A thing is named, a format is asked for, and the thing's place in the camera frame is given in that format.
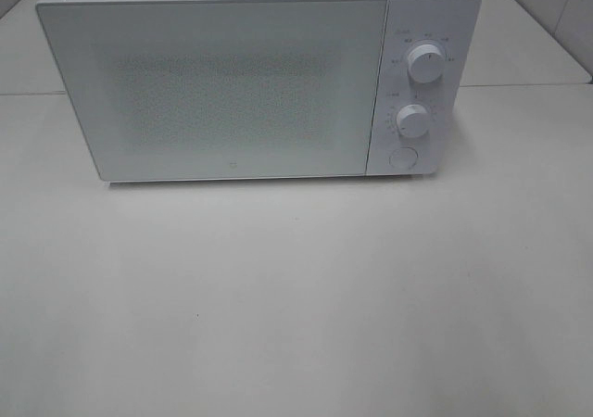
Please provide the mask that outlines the white microwave oven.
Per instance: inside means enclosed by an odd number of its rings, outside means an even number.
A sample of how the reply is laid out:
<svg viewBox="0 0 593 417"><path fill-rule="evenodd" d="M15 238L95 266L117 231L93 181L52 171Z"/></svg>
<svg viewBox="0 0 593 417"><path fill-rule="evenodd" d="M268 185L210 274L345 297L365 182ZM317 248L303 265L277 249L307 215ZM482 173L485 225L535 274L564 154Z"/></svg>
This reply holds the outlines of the white microwave oven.
<svg viewBox="0 0 593 417"><path fill-rule="evenodd" d="M40 0L36 6L36 12L38 15L38 6L41 4L264 1L312 0ZM384 34L365 172L361 175L317 177L431 174L436 171L443 156L453 107L482 0L385 0L385 2ZM407 52L419 42L435 42L446 53L442 76L427 84L414 82L406 66ZM397 113L410 104L422 105L432 115L429 131L415 139L401 136L396 125ZM397 174L389 164L390 155L402 146L412 147L418 153L417 163L408 174Z"/></svg>

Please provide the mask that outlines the white microwave knob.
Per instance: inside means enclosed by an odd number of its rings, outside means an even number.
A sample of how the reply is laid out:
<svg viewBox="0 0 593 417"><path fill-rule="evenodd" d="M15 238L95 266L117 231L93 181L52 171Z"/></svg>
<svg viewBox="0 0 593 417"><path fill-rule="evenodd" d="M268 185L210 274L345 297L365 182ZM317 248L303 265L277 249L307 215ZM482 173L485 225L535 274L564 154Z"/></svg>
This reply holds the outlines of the white microwave knob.
<svg viewBox="0 0 593 417"><path fill-rule="evenodd" d="M431 113L419 104L407 105L396 115L397 130L405 138L422 137L429 131L431 122Z"/></svg>
<svg viewBox="0 0 593 417"><path fill-rule="evenodd" d="M406 66L410 78L420 84L438 80L445 68L446 53L435 42L414 44L406 54Z"/></svg>

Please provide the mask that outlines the white microwave door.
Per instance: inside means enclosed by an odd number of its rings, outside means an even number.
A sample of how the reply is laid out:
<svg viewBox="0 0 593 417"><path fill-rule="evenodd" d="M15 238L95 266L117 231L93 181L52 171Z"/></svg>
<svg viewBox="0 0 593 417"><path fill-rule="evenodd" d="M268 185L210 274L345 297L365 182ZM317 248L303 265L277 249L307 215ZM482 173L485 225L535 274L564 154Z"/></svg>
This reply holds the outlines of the white microwave door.
<svg viewBox="0 0 593 417"><path fill-rule="evenodd" d="M365 172L385 0L38 6L110 183Z"/></svg>

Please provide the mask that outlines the round white door button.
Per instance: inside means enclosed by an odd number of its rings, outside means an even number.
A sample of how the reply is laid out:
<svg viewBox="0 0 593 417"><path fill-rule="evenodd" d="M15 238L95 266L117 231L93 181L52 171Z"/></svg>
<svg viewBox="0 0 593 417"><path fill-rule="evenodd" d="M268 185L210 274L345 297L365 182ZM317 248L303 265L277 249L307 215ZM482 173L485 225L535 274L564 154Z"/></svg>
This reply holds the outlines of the round white door button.
<svg viewBox="0 0 593 417"><path fill-rule="evenodd" d="M397 174L408 174L418 160L417 151L408 146L396 149L389 158L389 164Z"/></svg>

